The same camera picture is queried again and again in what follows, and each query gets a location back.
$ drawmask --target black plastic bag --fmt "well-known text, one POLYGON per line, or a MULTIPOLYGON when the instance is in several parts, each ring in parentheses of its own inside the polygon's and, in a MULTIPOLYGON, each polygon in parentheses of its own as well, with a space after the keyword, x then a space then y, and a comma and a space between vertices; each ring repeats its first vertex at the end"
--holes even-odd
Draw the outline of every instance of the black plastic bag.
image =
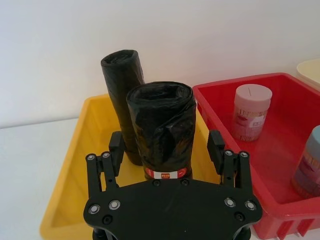
POLYGON ((101 60, 101 66, 120 123, 125 152, 132 163, 142 165, 127 104, 128 92, 145 83, 138 52, 135 50, 114 52, 101 60))
POLYGON ((191 87, 152 82, 131 90, 127 103, 146 178, 190 177, 196 127, 191 87))

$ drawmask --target gray jar lid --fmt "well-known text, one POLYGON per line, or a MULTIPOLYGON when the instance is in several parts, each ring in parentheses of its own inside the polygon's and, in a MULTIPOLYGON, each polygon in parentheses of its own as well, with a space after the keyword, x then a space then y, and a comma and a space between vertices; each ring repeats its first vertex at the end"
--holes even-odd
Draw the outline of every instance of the gray jar lid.
POLYGON ((320 162, 320 125, 312 130, 305 146, 308 153, 320 162))

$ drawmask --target screw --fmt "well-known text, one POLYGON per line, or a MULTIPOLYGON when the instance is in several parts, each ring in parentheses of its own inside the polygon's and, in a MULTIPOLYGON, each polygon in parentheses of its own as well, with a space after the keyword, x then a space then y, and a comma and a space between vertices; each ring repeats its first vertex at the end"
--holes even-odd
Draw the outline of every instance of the screw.
POLYGON ((227 150, 227 151, 225 151, 225 154, 228 156, 232 156, 233 153, 232 153, 232 151, 227 150))
POLYGON ((241 156, 241 157, 244 157, 244 158, 247 158, 247 157, 248 157, 248 154, 245 153, 245 152, 241 152, 241 153, 240 153, 240 156, 241 156))
POLYGON ((234 214, 235 219, 239 220, 240 222, 243 222, 245 220, 245 216, 241 212, 236 212, 234 214))
POLYGON ((89 155, 89 156, 87 156, 87 158, 86 158, 87 160, 93 160, 93 159, 95 159, 95 155, 89 155))
POLYGON ((184 185, 184 186, 188 186, 189 185, 188 179, 182 179, 181 180, 181 184, 184 185))
POLYGON ((159 180, 154 180, 154 181, 153 181, 153 185, 156 186, 156 187, 159 187, 160 184, 161 184, 161 183, 160 183, 159 180))
POLYGON ((102 154, 102 157, 106 159, 106 158, 110 157, 110 153, 105 152, 104 154, 102 154))
POLYGON ((229 198, 229 197, 227 197, 227 198, 224 200, 224 203, 225 203, 225 205, 227 205, 229 208, 233 208, 233 207, 236 206, 236 202, 235 202, 233 199, 229 198))
POLYGON ((251 211, 254 211, 257 209, 256 205, 252 201, 246 201, 244 204, 245 204, 246 208, 251 211))
POLYGON ((118 200, 112 200, 109 203, 109 209, 110 210, 117 210, 120 207, 120 202, 118 200))
POLYGON ((105 215, 102 219, 102 223, 105 225, 109 225, 112 223, 112 216, 111 215, 105 215))
POLYGON ((89 213, 96 214, 97 212, 99 212, 99 210, 100 210, 100 206, 98 204, 95 204, 89 208, 89 213))

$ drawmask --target white wall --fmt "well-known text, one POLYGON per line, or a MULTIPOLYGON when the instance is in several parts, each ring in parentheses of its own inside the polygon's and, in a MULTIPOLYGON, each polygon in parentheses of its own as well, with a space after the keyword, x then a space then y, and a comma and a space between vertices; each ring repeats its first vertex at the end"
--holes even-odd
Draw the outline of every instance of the white wall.
POLYGON ((76 117, 107 92, 100 60, 191 86, 320 57, 319 0, 1 0, 0 128, 76 117))

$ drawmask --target yellow plastic bin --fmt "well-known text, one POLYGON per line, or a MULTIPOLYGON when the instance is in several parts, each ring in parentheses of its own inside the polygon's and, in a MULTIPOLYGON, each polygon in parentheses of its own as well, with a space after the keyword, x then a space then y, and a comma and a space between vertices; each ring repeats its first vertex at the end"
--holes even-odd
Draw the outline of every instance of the yellow plastic bin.
POLYGON ((320 58, 304 61, 296 70, 298 79, 320 92, 320 58))
MULTIPOLYGON (((75 127, 61 172, 45 211, 40 233, 45 240, 88 240, 93 229, 85 223, 83 210, 88 200, 85 156, 108 150, 112 132, 119 131, 116 112, 108 95, 88 98, 75 127)), ((207 151, 209 130, 198 110, 192 150, 193 177, 218 183, 207 151)), ((116 179, 120 187, 145 181, 142 167, 133 165, 125 155, 116 179)))

